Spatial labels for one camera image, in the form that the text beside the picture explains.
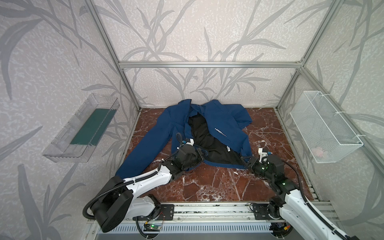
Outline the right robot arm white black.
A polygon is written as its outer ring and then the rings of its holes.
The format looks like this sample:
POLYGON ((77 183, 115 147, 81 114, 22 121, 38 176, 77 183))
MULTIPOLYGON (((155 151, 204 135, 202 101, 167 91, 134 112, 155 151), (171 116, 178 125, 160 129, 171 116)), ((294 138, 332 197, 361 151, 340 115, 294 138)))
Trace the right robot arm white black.
POLYGON ((276 155, 261 159, 241 157, 245 167, 266 180, 276 195, 270 199, 269 215, 288 222, 305 240, 357 240, 334 225, 305 196, 297 169, 276 155))

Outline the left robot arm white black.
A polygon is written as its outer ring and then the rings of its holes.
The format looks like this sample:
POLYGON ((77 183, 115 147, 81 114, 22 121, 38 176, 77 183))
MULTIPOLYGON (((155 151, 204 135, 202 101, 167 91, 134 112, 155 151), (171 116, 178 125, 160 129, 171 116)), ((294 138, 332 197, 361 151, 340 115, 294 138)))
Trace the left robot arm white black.
POLYGON ((104 233, 113 230, 125 219, 155 220, 163 215, 162 205, 146 193, 177 180, 207 156, 205 149, 184 144, 152 171, 125 179, 115 176, 84 206, 83 217, 97 221, 104 233))

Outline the blue zip jacket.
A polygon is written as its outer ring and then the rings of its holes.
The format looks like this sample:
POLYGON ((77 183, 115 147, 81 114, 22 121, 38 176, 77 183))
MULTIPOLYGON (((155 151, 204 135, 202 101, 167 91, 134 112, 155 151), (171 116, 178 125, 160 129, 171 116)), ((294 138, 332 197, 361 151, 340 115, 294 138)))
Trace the blue zip jacket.
POLYGON ((252 155, 249 137, 243 132, 243 129, 252 123, 252 119, 242 105, 224 105, 218 100, 196 105, 187 99, 163 111, 155 126, 126 157, 116 176, 124 179, 141 174, 168 142, 172 143, 172 152, 175 152, 180 145, 178 133, 184 139, 196 141, 190 126, 191 118, 196 115, 205 118, 209 134, 224 144, 225 150, 230 149, 244 157, 252 155))

